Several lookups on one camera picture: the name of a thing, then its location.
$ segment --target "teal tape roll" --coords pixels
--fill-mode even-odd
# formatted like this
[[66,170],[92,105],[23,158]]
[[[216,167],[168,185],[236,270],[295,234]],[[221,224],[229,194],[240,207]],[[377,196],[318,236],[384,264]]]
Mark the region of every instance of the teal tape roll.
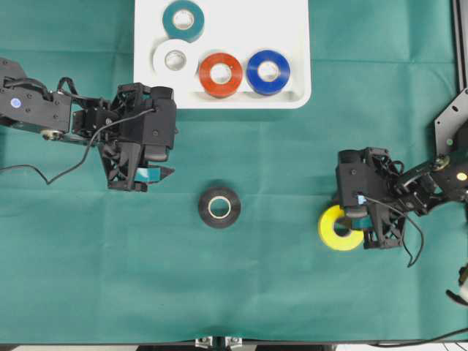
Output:
[[162,23],[169,38],[194,42],[203,33],[205,16],[195,3],[177,0],[165,10]]

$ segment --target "black cable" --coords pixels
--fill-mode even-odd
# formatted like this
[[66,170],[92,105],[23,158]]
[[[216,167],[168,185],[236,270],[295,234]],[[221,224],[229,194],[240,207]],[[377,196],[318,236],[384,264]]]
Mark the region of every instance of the black cable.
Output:
[[433,342],[444,341],[451,336],[457,336],[459,334],[468,333],[468,328],[458,329],[457,331],[452,331],[450,333],[446,333],[444,335],[438,336],[433,339],[423,340],[423,341],[415,341],[415,342],[407,342],[406,344],[395,344],[395,345],[370,345],[373,347],[380,347],[383,349],[391,349],[392,347],[408,347],[408,346],[420,346],[425,344],[430,344]]
[[88,153],[89,153],[89,150],[90,148],[92,147],[94,141],[96,141],[97,137],[100,135],[100,133],[107,129],[107,128],[111,128],[117,124],[120,124],[120,123],[124,123],[124,122],[128,122],[128,121],[132,121],[136,118],[139,118],[141,116],[144,116],[145,114],[147,113],[150,113],[150,112],[153,112],[155,111],[155,109],[151,108],[150,110],[145,110],[143,112],[140,112],[138,113],[137,115],[135,116],[132,116],[132,117],[128,117],[128,118],[123,118],[119,121],[116,121],[116,122],[113,122],[113,123],[110,123],[110,124],[107,124],[101,128],[99,128],[94,134],[93,134],[93,137],[90,139],[88,145],[86,146],[86,149],[85,149],[85,152],[84,152],[84,155],[83,155],[83,158],[81,159],[81,161],[79,161],[76,165],[74,165],[73,167],[59,173],[58,175],[56,175],[55,177],[53,177],[52,179],[48,180],[47,177],[44,175],[44,173],[42,173],[38,168],[36,168],[35,166],[32,166],[32,165],[16,165],[16,166],[9,166],[9,167],[4,167],[4,168],[0,168],[0,172],[4,172],[6,170],[14,170],[14,169],[18,169],[18,168],[30,168],[34,171],[36,171],[36,173],[38,173],[40,175],[40,177],[45,181],[45,183],[47,185],[51,185],[54,181],[56,181],[57,179],[65,176],[66,174],[76,170],[77,168],[79,168],[81,165],[83,165],[83,163],[85,163],[86,161],[86,158],[88,157]]
[[463,346],[461,346],[458,342],[455,343],[456,346],[460,347],[462,350],[467,351]]
[[[63,89],[65,83],[68,85],[69,91]],[[76,102],[80,107],[86,109],[88,106],[86,105],[87,102],[94,102],[99,103],[99,106],[102,106],[104,99],[97,98],[97,97],[83,97],[78,94],[78,90],[75,87],[75,82],[73,82],[72,78],[62,77],[57,84],[57,91],[60,91],[62,94],[71,97],[74,102]]]
[[421,256],[421,252],[423,251],[423,248],[424,248],[424,232],[423,232],[423,230],[420,228],[420,226],[419,226],[418,224],[416,224],[415,221],[413,221],[413,220],[411,219],[410,216],[408,216],[407,214],[401,212],[399,209],[394,208],[393,206],[388,205],[388,204],[386,204],[386,203],[383,203],[382,201],[372,199],[371,197],[367,197],[367,196],[365,196],[365,195],[363,195],[363,196],[364,196],[364,198],[365,198],[366,200],[371,201],[371,202],[373,202],[373,203],[377,203],[377,204],[382,205],[382,206],[384,206],[384,207],[386,207],[386,208],[389,208],[390,210],[396,212],[396,213],[399,214],[400,216],[403,216],[403,217],[406,218],[406,219],[416,228],[416,230],[419,232],[419,234],[420,234],[420,236],[421,236],[421,245],[420,245],[418,254],[416,255],[415,259],[412,258],[412,255],[411,255],[410,251],[408,250],[408,248],[407,248],[407,246],[406,246],[406,244],[405,244],[405,242],[404,242],[404,235],[403,235],[403,237],[402,237],[403,246],[404,246],[405,250],[408,252],[409,258],[410,258],[410,259],[409,259],[409,263],[408,263],[408,268],[414,266],[415,263],[419,260],[419,257]]
[[52,94],[49,92],[49,90],[47,90],[47,86],[45,86],[44,83],[39,82],[36,79],[21,78],[21,79],[16,79],[16,80],[10,80],[10,81],[5,82],[4,85],[5,85],[5,88],[14,88],[16,86],[33,86],[33,87],[41,89],[42,96],[44,97],[44,99],[48,101],[53,100]]

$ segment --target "table surface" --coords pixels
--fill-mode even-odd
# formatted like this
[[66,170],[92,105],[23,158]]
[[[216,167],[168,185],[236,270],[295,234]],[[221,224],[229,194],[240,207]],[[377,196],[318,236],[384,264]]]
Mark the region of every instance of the table surface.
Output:
[[[434,153],[431,121],[456,95],[450,1],[309,4],[305,107],[181,110],[176,172],[147,194],[108,191],[96,151],[50,187],[27,170],[1,175],[0,343],[421,339],[466,326],[445,297],[467,257],[461,205],[418,219],[427,244],[412,269],[402,249],[336,253],[317,235],[339,150],[385,147],[409,166]],[[132,79],[133,7],[3,0],[0,56],[50,88],[70,76],[111,98]],[[83,153],[5,128],[0,144],[0,165],[48,176]],[[197,213],[212,184],[243,203],[224,231]]]

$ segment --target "blue tape roll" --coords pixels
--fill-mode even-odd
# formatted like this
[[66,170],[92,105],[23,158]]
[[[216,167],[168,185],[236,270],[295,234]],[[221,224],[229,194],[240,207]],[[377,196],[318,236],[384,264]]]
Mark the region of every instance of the blue tape roll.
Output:
[[[174,16],[180,11],[187,11],[193,16],[193,24],[187,29],[179,29],[174,24]],[[194,42],[203,33],[205,16],[195,3],[187,0],[177,0],[167,7],[162,17],[162,24],[171,39],[181,39]]]
[[[269,82],[263,80],[258,69],[264,62],[273,62],[279,69],[278,77]],[[255,92],[261,95],[278,94],[287,84],[291,76],[290,64],[287,59],[280,53],[272,50],[260,51],[253,55],[249,60],[247,67],[247,79]]]

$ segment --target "blue sticker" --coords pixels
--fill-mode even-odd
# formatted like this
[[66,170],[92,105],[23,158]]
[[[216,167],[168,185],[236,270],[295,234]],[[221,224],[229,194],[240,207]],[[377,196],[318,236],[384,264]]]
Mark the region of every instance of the blue sticker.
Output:
[[10,101],[10,104],[13,108],[20,108],[21,107],[21,100],[17,99],[14,97],[12,101]]

